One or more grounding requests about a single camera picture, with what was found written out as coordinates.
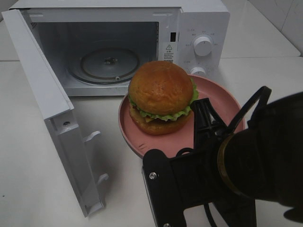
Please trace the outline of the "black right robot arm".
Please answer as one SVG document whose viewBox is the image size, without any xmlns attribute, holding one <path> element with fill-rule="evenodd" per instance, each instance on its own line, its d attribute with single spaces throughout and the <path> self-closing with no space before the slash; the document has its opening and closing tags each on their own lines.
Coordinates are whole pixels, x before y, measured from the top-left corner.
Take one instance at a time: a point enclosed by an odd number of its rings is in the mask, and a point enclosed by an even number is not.
<svg viewBox="0 0 303 227">
<path fill-rule="evenodd" d="M 288 206 L 286 219 L 303 220 L 303 95 L 268 103 L 269 95 L 255 93 L 222 134 L 196 130 L 200 148 L 170 162 L 182 202 L 201 200 L 209 220 L 213 202 L 228 226 L 254 227 L 256 200 Z"/>
</svg>

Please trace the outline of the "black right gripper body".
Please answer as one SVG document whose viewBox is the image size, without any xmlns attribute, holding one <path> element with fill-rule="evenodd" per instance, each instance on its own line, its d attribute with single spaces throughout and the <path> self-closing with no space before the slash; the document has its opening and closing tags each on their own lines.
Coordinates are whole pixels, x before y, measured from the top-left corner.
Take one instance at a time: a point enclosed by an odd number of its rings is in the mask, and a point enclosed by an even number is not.
<svg viewBox="0 0 303 227">
<path fill-rule="evenodd" d="M 202 205 L 210 226 L 217 224 L 209 203 L 219 200 L 225 187 L 219 182 L 216 155 L 223 137 L 203 139 L 194 148 L 182 148 L 169 161 L 177 185 L 181 211 Z"/>
</svg>

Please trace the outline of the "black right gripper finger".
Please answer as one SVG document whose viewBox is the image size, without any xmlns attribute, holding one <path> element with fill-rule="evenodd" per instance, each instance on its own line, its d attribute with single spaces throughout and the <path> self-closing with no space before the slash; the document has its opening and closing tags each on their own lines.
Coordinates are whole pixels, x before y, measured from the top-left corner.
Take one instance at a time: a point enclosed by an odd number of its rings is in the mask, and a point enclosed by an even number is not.
<svg viewBox="0 0 303 227">
<path fill-rule="evenodd" d="M 223 139 L 227 125 L 215 111 L 209 98 L 190 105 L 194 113 L 194 151 L 212 147 Z"/>
</svg>

